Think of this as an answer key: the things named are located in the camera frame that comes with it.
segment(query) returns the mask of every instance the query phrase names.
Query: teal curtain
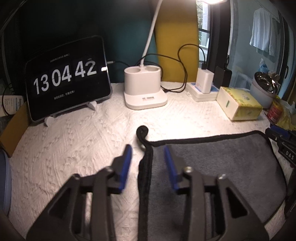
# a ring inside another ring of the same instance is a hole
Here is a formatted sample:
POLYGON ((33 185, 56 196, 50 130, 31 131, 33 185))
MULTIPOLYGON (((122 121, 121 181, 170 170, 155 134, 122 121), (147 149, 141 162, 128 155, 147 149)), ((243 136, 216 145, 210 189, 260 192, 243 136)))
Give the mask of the teal curtain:
MULTIPOLYGON (((149 0, 28 0, 19 14, 24 59, 34 53, 92 35, 104 39, 107 61, 134 65, 143 53, 152 15, 149 0)), ((156 53, 153 37, 149 53, 156 53)), ((158 62, 156 56, 148 61, 158 62)), ((113 83, 124 81, 125 66, 109 66, 113 83)))

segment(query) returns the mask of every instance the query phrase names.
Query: hanging white towel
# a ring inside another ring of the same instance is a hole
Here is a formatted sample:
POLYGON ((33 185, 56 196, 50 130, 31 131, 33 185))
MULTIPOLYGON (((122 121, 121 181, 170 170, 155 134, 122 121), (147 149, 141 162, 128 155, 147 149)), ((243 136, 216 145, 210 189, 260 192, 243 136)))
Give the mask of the hanging white towel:
POLYGON ((271 14, 263 8, 254 12, 253 32, 250 45, 275 56, 276 33, 271 14))

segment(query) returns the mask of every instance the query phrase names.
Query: yellow tissue package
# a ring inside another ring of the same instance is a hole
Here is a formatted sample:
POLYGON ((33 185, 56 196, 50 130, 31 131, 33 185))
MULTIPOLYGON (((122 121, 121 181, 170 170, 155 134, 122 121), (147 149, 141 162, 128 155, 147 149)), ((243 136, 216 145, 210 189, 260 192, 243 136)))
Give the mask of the yellow tissue package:
POLYGON ((262 106, 244 90, 220 87, 217 102, 231 121, 256 120, 262 106))

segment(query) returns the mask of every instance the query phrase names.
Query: white stand foot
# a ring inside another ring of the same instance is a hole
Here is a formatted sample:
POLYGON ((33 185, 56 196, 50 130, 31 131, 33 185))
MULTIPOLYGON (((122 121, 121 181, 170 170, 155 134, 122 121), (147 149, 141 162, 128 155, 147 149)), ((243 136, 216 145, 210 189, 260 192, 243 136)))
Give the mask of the white stand foot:
POLYGON ((49 116, 44 119, 44 123, 47 127, 49 127, 54 121, 54 117, 49 116))
POLYGON ((86 104, 86 106, 95 111, 96 110, 96 101, 89 102, 88 104, 86 104))

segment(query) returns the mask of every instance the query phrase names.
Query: white tablecloth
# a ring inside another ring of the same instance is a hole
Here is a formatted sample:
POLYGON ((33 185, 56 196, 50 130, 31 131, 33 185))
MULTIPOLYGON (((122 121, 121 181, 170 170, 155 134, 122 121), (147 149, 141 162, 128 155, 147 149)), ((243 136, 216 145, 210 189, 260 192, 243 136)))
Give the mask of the white tablecloth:
MULTIPOLYGON (((180 83, 163 83, 167 88, 180 83)), ((148 140, 208 137, 260 130, 269 126, 263 113, 257 121, 230 122, 217 102, 196 103, 186 92, 167 93, 166 106, 149 110, 130 110, 125 106, 123 84, 112 84, 109 100, 96 111, 82 108, 58 116, 50 127, 30 126, 12 158, 12 201, 9 219, 25 237, 35 219, 73 174, 96 173, 121 155, 126 144, 133 147, 127 186, 113 197, 113 212, 118 240, 136 240, 139 195, 138 164, 143 157, 136 130, 149 128, 148 140)), ((291 175, 288 162, 277 153, 286 179, 291 175)), ((284 222, 282 206, 266 225, 273 236, 284 222)))

